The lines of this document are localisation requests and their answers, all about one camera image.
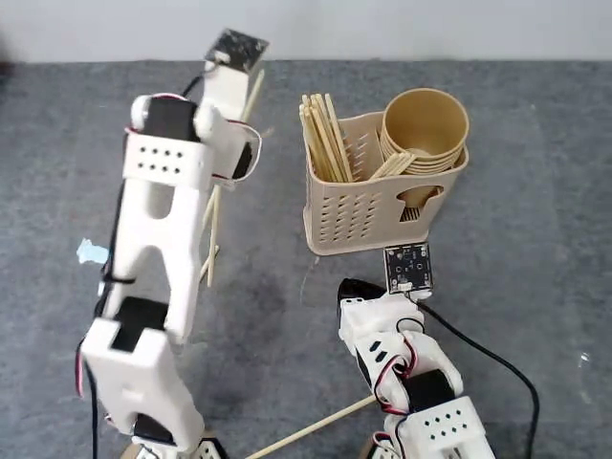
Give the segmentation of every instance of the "wooden stick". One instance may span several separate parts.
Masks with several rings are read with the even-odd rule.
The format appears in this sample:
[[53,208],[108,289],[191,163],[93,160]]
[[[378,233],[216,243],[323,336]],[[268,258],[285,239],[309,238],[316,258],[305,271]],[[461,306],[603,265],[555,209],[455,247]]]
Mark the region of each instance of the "wooden stick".
[[325,95],[325,103],[327,105],[329,121],[332,125],[332,130],[334,131],[334,137],[336,138],[336,144],[338,146],[340,159],[342,161],[342,165],[344,166],[344,174],[346,175],[346,180],[348,180],[349,183],[355,182],[355,179],[353,179],[353,174],[351,172],[351,165],[349,164],[348,157],[346,156],[346,149],[344,148],[344,141],[342,140],[340,125],[338,123],[338,118],[336,117],[336,110],[334,109],[334,104],[332,103],[332,97],[329,94]]
[[397,153],[394,153],[393,155],[391,155],[388,160],[386,160],[384,163],[382,163],[382,165],[378,169],[376,169],[376,171],[372,174],[369,180],[380,179],[381,177],[384,177],[386,172],[391,167],[393,167],[393,165],[399,160],[399,158],[400,158],[400,155]]
[[274,443],[273,445],[270,445],[267,448],[263,448],[259,450],[258,452],[251,454],[246,459],[258,459],[267,454],[270,454],[271,452],[276,451],[277,449],[286,447],[290,443],[293,443],[295,440],[299,440],[300,438],[305,437],[306,435],[313,433],[314,431],[319,430],[322,427],[328,426],[332,424],[334,421],[337,421],[338,419],[341,419],[344,416],[354,413],[355,411],[362,409],[364,406],[368,406],[369,404],[375,401],[376,401],[376,398],[373,395],[370,395],[369,397],[366,397],[365,399],[360,400],[356,404],[351,404],[350,406],[347,406],[346,408],[341,409],[339,412],[332,414],[331,416],[328,416],[325,419],[321,419],[319,422],[314,423],[311,426],[308,426],[306,428],[303,428],[300,431],[294,433],[293,435],[290,435],[287,438],[284,438],[283,440],[280,440]]
[[208,280],[207,286],[212,286],[212,275],[214,274],[214,251],[217,241],[217,230],[219,229],[219,211],[221,206],[221,187],[218,185],[214,186],[212,192],[214,195],[214,204],[212,207],[212,228],[210,229],[210,246],[208,247]]
[[[245,104],[245,108],[242,111],[242,117],[240,117],[241,121],[247,122],[249,117],[251,116],[251,112],[255,103],[257,102],[257,97],[259,96],[259,91],[261,90],[261,85],[264,81],[264,76],[266,75],[264,69],[261,69],[257,74],[257,78],[255,79],[255,83],[251,88],[251,92],[247,98],[247,103]],[[207,285],[210,287],[212,284],[212,274],[214,272],[214,262],[216,259],[216,254],[219,251],[219,246],[217,246],[217,230],[219,226],[219,207],[221,206],[221,187],[215,185],[210,193],[210,197],[208,198],[207,208],[204,212],[202,230],[207,226],[208,220],[210,219],[210,215],[212,213],[212,231],[210,232],[210,244],[208,245],[208,258],[202,265],[202,269],[200,270],[200,282],[202,282],[202,278],[204,274],[209,271]]]
[[315,166],[315,170],[319,179],[330,182],[328,168],[324,162],[322,147],[318,145],[316,135],[317,133],[314,131],[314,127],[312,126],[312,120],[307,119],[306,110],[304,105],[299,106],[299,118],[302,121],[302,126],[304,128],[304,137],[306,137],[306,143],[310,147],[310,156],[313,160],[313,164]]
[[329,159],[329,163],[332,166],[332,172],[335,181],[342,182],[342,173],[340,172],[338,162],[336,161],[336,155],[334,154],[334,150],[332,150],[332,145],[330,144],[329,138],[327,137],[327,133],[325,132],[325,125],[323,124],[323,119],[321,118],[321,115],[318,110],[313,110],[313,118],[315,119],[315,127],[317,128],[318,136],[323,142],[323,151],[326,153],[326,156]]
[[207,227],[208,220],[210,220],[210,215],[212,215],[212,206],[214,204],[214,193],[216,192],[217,190],[214,187],[210,193],[210,196],[208,196],[207,209],[204,211],[204,218],[202,219],[202,231],[204,231],[204,229]]
[[313,102],[313,107],[317,109],[318,113],[321,116],[321,120],[323,121],[323,128],[325,130],[325,136],[329,141],[331,146],[330,153],[333,155],[336,164],[338,165],[338,170],[341,177],[341,182],[348,182],[348,177],[344,173],[344,167],[342,165],[342,158],[340,156],[340,152],[338,150],[338,144],[336,143],[336,137],[334,136],[334,131],[332,130],[332,124],[329,121],[329,115],[327,113],[327,108],[325,108],[325,102],[323,101],[323,96],[321,94],[314,94],[311,96],[311,100]]
[[397,164],[391,170],[387,171],[387,176],[401,175],[416,158],[412,153],[400,153],[400,157]]
[[327,182],[335,182],[337,179],[334,174],[332,165],[329,161],[329,156],[325,153],[325,147],[323,146],[323,143],[321,141],[317,128],[315,127],[315,119],[314,119],[314,115],[311,109],[309,108],[304,109],[304,117],[308,124],[308,129],[311,132],[313,142],[317,146],[316,151],[318,154],[318,160],[323,166],[322,170],[323,170],[323,175],[325,177],[324,180],[326,180]]
[[264,82],[265,75],[266,73],[264,72],[264,69],[261,69],[257,74],[255,83],[252,85],[251,92],[249,93],[249,97],[247,98],[247,104],[245,105],[245,109],[242,111],[242,117],[240,117],[240,120],[242,122],[247,122],[249,120],[249,117],[251,116],[252,108],[257,102],[259,90],[261,89],[261,84]]
[[[217,259],[217,254],[219,253],[219,246],[214,246],[214,257],[213,259]],[[208,271],[208,266],[210,265],[210,254],[208,255],[207,259],[204,262],[204,265],[202,265],[202,269],[200,270],[200,282],[202,282],[202,279],[204,279],[204,276],[207,275],[207,271]]]

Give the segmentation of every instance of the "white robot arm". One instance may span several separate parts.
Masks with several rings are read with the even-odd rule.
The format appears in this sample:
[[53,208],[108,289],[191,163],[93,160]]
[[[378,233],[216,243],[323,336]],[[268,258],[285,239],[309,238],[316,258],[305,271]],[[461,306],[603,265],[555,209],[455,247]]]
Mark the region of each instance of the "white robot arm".
[[[339,297],[339,336],[387,413],[370,457],[493,459],[470,398],[461,397],[461,375],[425,335],[417,305],[404,295],[373,293],[371,284],[360,288],[360,281],[346,281],[354,292]],[[362,297],[359,290],[369,293]]]
[[[203,438],[204,421],[180,380],[171,343],[184,343],[199,286],[200,237],[213,181],[245,177],[255,158],[244,125],[249,72],[266,42],[225,31],[207,55],[197,104],[173,94],[138,97],[126,128],[123,183],[104,286],[80,345],[113,424],[143,446],[140,457],[222,457]],[[159,219],[154,186],[174,190]],[[163,256],[167,302],[137,297],[149,248]]]

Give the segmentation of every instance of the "white wall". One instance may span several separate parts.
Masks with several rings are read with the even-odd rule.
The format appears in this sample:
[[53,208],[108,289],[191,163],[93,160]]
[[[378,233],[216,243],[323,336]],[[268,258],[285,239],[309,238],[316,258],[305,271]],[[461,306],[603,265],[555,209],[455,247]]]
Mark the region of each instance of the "white wall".
[[200,59],[225,26],[268,58],[610,59],[607,0],[2,0],[13,60]]

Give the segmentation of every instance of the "gray carpet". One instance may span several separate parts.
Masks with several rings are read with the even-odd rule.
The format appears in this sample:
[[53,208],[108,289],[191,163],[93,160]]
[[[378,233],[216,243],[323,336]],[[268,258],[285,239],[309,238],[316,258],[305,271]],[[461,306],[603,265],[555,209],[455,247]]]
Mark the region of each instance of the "gray carpet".
[[[91,322],[120,183],[122,128],[138,94],[179,91],[197,63],[17,66],[0,79],[0,451],[90,455],[74,348]],[[383,281],[380,251],[317,259],[302,227],[299,96],[330,92],[341,116],[413,86],[452,92],[472,120],[471,163],[430,234],[430,305],[534,381],[538,458],[608,457],[612,415],[612,64],[271,62],[252,122],[273,127],[251,180],[222,207],[211,290],[178,366],[232,458],[367,395],[339,341],[345,276]],[[143,284],[153,294],[162,272]],[[463,373],[500,458],[519,457],[529,394],[508,371],[429,321]],[[374,406],[272,457],[356,457]],[[125,439],[103,426],[101,458]]]

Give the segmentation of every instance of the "utensil holder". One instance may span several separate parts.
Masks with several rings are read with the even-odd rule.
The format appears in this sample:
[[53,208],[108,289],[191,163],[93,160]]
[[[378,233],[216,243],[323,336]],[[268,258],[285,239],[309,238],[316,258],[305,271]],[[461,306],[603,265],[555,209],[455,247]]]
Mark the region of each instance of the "utensil holder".
[[383,163],[378,137],[382,124],[383,112],[339,120],[357,181],[350,184],[322,182],[304,140],[303,217],[306,240],[314,253],[332,255],[425,240],[433,218],[468,164],[464,147],[453,168],[444,172],[365,181]]

